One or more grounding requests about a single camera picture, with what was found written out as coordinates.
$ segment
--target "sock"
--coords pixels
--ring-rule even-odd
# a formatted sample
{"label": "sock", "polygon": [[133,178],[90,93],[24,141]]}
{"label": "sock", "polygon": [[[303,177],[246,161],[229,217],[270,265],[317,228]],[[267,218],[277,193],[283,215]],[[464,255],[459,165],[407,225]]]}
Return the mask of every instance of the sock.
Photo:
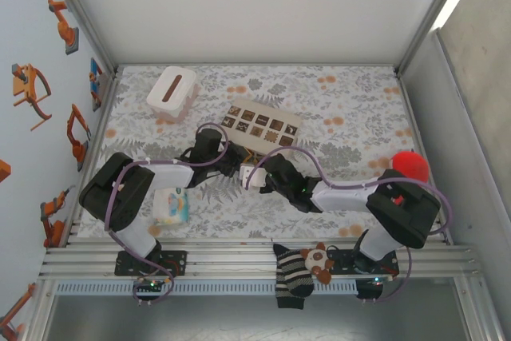
{"label": "sock", "polygon": [[296,297],[287,289],[286,279],[282,269],[277,266],[277,284],[275,285],[275,296],[280,309],[303,309],[303,297]]}
{"label": "sock", "polygon": [[280,244],[273,244],[273,252],[277,256],[277,285],[281,285],[280,270],[287,290],[293,296],[305,298],[311,295],[314,291],[314,283],[311,273],[305,268],[305,260],[300,255],[300,250],[290,251]]}

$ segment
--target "table surface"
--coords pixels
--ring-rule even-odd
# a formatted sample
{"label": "table surface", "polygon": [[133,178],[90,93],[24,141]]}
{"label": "table surface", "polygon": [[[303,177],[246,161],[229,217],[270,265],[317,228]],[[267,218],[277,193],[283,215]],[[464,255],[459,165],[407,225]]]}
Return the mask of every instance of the table surface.
{"label": "table surface", "polygon": [[[128,66],[101,143],[98,170],[115,152],[134,159],[172,159],[193,145],[196,128],[220,123],[232,100],[246,97],[303,119],[297,145],[318,157],[334,180],[379,176],[397,152],[414,148],[401,89],[392,67],[194,65],[200,92],[180,124],[156,119],[145,99],[164,66]],[[289,159],[304,176],[316,176],[302,153]],[[277,193],[244,191],[235,175],[214,177],[188,191],[190,221],[163,228],[160,237],[331,238],[359,236],[376,220],[366,212],[302,213]],[[153,196],[139,215],[153,224]],[[103,223],[87,211],[78,236],[103,237]]]}

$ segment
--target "teddy bear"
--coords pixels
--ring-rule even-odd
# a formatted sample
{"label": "teddy bear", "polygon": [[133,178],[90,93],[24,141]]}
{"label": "teddy bear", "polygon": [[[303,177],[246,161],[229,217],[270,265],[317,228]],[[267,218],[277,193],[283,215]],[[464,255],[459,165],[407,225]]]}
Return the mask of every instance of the teddy bear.
{"label": "teddy bear", "polygon": [[334,266],[334,261],[328,258],[325,244],[318,243],[315,249],[302,249],[300,255],[305,259],[305,268],[316,276],[320,283],[330,283],[330,269]]}

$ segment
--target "metal floor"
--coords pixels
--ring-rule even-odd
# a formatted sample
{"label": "metal floor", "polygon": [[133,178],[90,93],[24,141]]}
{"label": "metal floor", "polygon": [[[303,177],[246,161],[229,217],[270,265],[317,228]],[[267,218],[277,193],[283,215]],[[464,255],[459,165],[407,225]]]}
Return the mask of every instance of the metal floor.
{"label": "metal floor", "polygon": [[51,341],[461,341],[467,339],[448,279],[411,280],[384,304],[354,296],[311,296],[303,311],[278,309],[274,297],[175,296],[154,307],[131,297],[59,296]]}

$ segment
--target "red sponge ball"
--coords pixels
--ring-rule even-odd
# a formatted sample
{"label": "red sponge ball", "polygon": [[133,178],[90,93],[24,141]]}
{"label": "red sponge ball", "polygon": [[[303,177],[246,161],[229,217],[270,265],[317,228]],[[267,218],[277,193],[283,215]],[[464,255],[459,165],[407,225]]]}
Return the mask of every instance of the red sponge ball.
{"label": "red sponge ball", "polygon": [[400,152],[392,157],[392,168],[410,179],[428,181],[430,167],[424,157],[415,152]]}

